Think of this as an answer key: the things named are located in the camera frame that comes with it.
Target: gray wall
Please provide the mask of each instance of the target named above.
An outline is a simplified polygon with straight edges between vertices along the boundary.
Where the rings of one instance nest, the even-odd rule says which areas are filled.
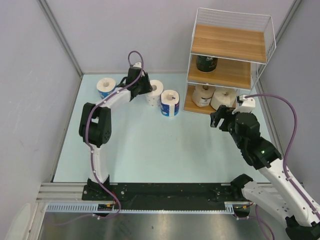
[[[0,239],[59,154],[80,78],[35,0],[0,7]]]
[[[133,49],[149,72],[185,72],[199,7],[271,15],[277,32],[294,0],[47,1],[84,73],[123,73]]]
[[[320,202],[320,1],[303,1],[262,75],[265,93],[288,99],[297,112],[298,128],[288,165],[310,195]],[[294,118],[289,107],[268,99],[284,149],[289,143]]]

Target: white table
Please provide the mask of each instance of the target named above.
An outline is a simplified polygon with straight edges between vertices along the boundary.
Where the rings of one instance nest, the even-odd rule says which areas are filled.
[[[123,74],[84,75],[54,182],[87,182],[91,167],[88,147],[79,136],[85,103],[100,100],[97,82],[110,77],[120,82]],[[147,105],[143,95],[112,111],[112,134],[107,143],[107,165],[114,183],[229,183],[241,174],[258,183],[269,181],[248,166],[227,132],[210,127],[210,116],[184,112],[186,74],[150,74],[164,89],[180,94],[180,111],[163,116],[159,108]],[[261,135],[270,140],[267,125],[256,98],[253,111]]]

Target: shelf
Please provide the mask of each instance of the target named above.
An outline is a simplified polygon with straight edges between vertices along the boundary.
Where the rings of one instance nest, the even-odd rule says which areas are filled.
[[[186,92],[186,97],[185,97],[185,102],[184,102],[184,111],[187,112],[193,112],[193,113],[199,113],[199,114],[210,114],[215,112],[212,108],[212,106],[204,106],[204,107],[199,107],[197,106],[193,101],[192,101],[192,94],[195,91],[195,86],[188,85],[188,90]]]
[[[192,54],[266,64],[263,31],[197,23]]]
[[[251,88],[250,62],[219,58],[214,71],[201,72],[197,69],[196,58],[196,55],[192,56],[188,80],[232,88]]]

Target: metal floor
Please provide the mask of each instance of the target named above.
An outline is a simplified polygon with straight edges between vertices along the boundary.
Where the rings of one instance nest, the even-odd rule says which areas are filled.
[[[264,240],[255,220],[225,214],[120,214],[113,219],[79,219],[80,213],[46,213],[39,240]],[[283,227],[263,214],[277,240],[288,240]]]

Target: paper towel roll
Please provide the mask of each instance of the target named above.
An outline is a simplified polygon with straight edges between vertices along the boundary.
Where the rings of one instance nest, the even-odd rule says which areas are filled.
[[[192,94],[192,101],[201,108],[209,106],[215,89],[214,86],[197,84]]]
[[[159,80],[151,80],[152,92],[145,95],[146,101],[150,106],[158,107],[161,104],[161,94],[164,91],[164,85]]]
[[[233,88],[217,87],[212,96],[210,105],[218,110],[220,105],[232,107],[236,100],[237,94]]]
[[[174,90],[165,90],[161,94],[161,113],[173,117],[179,112],[179,93]]]
[[[116,81],[113,78],[105,77],[98,81],[96,89],[98,89],[100,96],[104,99],[116,88]]]

